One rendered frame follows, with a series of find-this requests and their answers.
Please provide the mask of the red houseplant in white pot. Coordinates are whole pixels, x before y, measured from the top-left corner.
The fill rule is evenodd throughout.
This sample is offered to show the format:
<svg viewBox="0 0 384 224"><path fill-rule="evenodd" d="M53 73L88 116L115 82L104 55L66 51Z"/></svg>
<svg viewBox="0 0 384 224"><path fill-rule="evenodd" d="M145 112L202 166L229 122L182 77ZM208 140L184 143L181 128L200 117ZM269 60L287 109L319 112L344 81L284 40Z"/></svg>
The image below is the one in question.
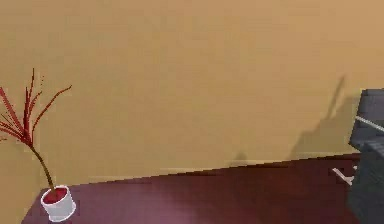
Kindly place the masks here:
<svg viewBox="0 0 384 224"><path fill-rule="evenodd" d="M35 83L35 69L32 69L32 76L30 86L25 88L25 99L23 108L23 117L21 119L16 115L7 94L3 87L0 87L0 99L5 106L6 113L0 113L0 133L5 133L8 136L15 138L17 141L24 144L35 155L39 161L43 172L46 176L48 189L40 197L40 204L48 215L48 220L52 223L60 223L68 220L76 211L76 203L74 202L70 189L66 185L56 186L53 182L52 175L48 170L48 167L36 150L34 144L34 133L36 126L39 124L41 118L49 110L56 98L63 93L69 91L72 86L68 86L62 90L59 90L37 115L34 121L31 121L32 112L35 108L37 100L42 92L33 94Z"/></svg>

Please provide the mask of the dark grey office chair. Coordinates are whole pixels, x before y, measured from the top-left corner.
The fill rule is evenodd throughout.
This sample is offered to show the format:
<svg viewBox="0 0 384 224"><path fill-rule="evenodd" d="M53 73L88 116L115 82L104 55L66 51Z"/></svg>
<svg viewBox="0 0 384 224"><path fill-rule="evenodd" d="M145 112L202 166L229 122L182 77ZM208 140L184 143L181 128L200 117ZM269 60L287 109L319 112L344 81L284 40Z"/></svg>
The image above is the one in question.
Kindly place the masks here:
<svg viewBox="0 0 384 224"><path fill-rule="evenodd" d="M384 88L361 92L349 145L360 152L355 174L332 171L350 186L347 204L360 224L384 224Z"/></svg>

